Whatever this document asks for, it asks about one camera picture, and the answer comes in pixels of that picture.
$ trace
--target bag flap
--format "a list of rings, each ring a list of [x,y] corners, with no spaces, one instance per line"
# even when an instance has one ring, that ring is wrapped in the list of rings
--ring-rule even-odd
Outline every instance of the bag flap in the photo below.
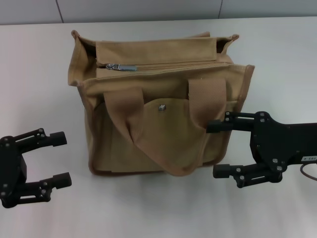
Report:
[[[96,42],[97,64],[143,65],[216,60],[216,38]]]

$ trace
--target metal zipper pull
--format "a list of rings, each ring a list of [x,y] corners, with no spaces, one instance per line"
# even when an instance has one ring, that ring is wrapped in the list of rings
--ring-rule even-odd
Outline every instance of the metal zipper pull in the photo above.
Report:
[[[137,71],[137,67],[135,65],[120,65],[116,63],[107,63],[106,68],[117,71]]]

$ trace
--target bag handle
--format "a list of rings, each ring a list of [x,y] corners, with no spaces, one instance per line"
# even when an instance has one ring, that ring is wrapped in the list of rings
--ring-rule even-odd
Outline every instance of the bag handle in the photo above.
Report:
[[[162,157],[157,146],[150,144],[146,139],[142,139],[142,142],[139,141],[144,119],[144,99],[140,87],[104,93],[107,111],[118,131],[155,163],[174,176],[188,175],[199,166],[206,145],[205,130],[208,121],[220,119],[226,107],[226,83],[223,78],[190,79],[188,85],[189,115],[194,125],[202,130],[203,138],[199,154],[191,164],[185,167],[179,167]]]

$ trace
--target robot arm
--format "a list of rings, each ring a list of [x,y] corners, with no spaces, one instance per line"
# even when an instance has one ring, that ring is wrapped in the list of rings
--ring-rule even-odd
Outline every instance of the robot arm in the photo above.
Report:
[[[215,178],[233,176],[239,188],[263,182],[280,182],[287,166],[317,163],[317,123],[281,124],[266,112],[226,112],[224,121],[211,121],[207,133],[241,130],[251,132],[255,164],[215,165]]]
[[[0,199],[5,208],[17,204],[49,202],[51,192],[71,186],[69,173],[55,175],[39,182],[26,183],[26,164],[22,154],[45,146],[67,144],[64,132],[46,136],[42,128],[16,137],[0,139]]]

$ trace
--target cable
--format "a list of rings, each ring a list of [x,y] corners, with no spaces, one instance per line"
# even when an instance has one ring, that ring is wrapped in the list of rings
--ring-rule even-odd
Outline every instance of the cable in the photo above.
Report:
[[[305,175],[306,177],[308,177],[308,178],[310,178],[310,179],[312,179],[312,180],[317,181],[317,178],[316,178],[316,177],[311,176],[311,175],[308,175],[307,173],[305,173],[305,172],[303,171],[303,168],[304,168],[305,166],[306,166],[306,165],[302,165],[302,166],[301,166],[301,173],[302,173],[303,175]]]
[[[59,9],[58,1],[55,0],[55,2],[56,2],[56,5],[57,5],[57,9],[58,9],[58,12],[59,12],[59,16],[60,16],[61,22],[64,23],[63,17],[61,15],[61,12],[60,12],[60,9]]]
[[[223,0],[221,0],[221,4],[220,4],[220,8],[219,8],[219,14],[218,14],[218,19],[220,18],[220,13],[221,13],[221,8],[222,8],[222,2]]]

